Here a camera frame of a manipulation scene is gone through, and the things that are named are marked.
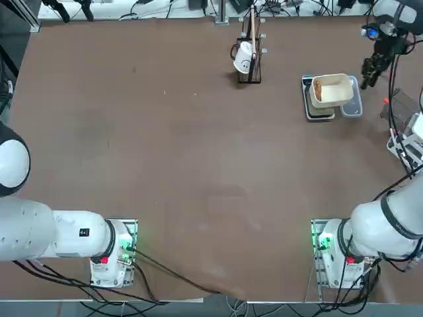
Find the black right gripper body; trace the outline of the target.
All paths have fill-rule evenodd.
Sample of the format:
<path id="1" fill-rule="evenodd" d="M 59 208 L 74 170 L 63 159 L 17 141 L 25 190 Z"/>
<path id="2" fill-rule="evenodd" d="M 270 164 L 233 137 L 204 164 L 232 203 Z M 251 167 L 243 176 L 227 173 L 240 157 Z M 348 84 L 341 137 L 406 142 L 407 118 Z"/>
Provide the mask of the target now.
<path id="1" fill-rule="evenodd" d="M 374 43 L 372 60 L 376 63 L 390 63 L 396 55 L 405 52 L 403 36 L 387 36 L 380 34 Z"/>

